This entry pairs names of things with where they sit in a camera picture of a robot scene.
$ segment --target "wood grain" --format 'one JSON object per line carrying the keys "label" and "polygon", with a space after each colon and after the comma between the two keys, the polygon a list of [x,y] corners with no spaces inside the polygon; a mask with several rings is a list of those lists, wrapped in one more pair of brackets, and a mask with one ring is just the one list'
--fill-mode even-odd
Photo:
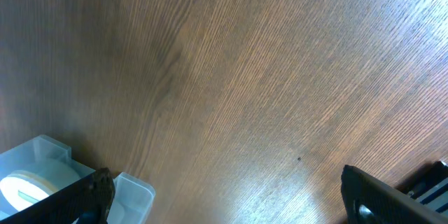
{"label": "wood grain", "polygon": [[137,176],[149,223],[336,223],[344,164],[448,158],[447,74],[448,0],[0,0],[0,149]]}

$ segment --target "translucent plastic tray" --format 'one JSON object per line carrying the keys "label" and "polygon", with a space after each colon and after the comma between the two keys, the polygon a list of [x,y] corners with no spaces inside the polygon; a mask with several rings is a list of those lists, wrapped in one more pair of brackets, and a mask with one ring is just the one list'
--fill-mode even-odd
{"label": "translucent plastic tray", "polygon": [[[71,159],[69,146],[45,135],[0,154],[0,187],[3,188],[0,192],[0,220],[92,172],[93,169]],[[17,178],[20,182],[30,182],[33,186],[42,188],[43,192],[14,188],[20,187],[14,180]],[[153,205],[153,187],[126,173],[121,173],[113,181],[115,198],[108,223],[145,223]]]}

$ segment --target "wooden surface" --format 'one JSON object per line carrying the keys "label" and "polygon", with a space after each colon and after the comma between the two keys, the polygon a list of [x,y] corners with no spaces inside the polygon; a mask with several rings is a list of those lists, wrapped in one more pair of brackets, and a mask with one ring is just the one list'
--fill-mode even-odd
{"label": "wooden surface", "polygon": [[448,0],[0,0],[0,149],[137,176],[149,223],[338,223],[344,164],[448,157],[447,43]]}

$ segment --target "wooden table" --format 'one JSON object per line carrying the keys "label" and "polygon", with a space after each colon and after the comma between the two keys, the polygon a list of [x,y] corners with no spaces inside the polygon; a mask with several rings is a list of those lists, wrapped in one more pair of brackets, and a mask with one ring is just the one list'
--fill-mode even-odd
{"label": "wooden table", "polygon": [[448,156],[448,0],[0,0],[0,150],[157,190],[149,223],[338,223]]}

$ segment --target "black object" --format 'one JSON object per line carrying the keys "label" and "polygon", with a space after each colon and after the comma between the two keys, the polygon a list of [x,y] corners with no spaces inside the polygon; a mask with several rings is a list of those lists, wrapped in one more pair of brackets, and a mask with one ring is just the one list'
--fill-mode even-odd
{"label": "black object", "polygon": [[[400,192],[364,171],[346,165],[342,173],[342,198],[352,223],[448,223],[440,205],[448,190],[448,168],[441,162]],[[442,206],[448,207],[448,201]]]}
{"label": "black object", "polygon": [[46,199],[0,221],[0,224],[107,223],[115,196],[115,186],[109,169],[98,171],[72,183]]}

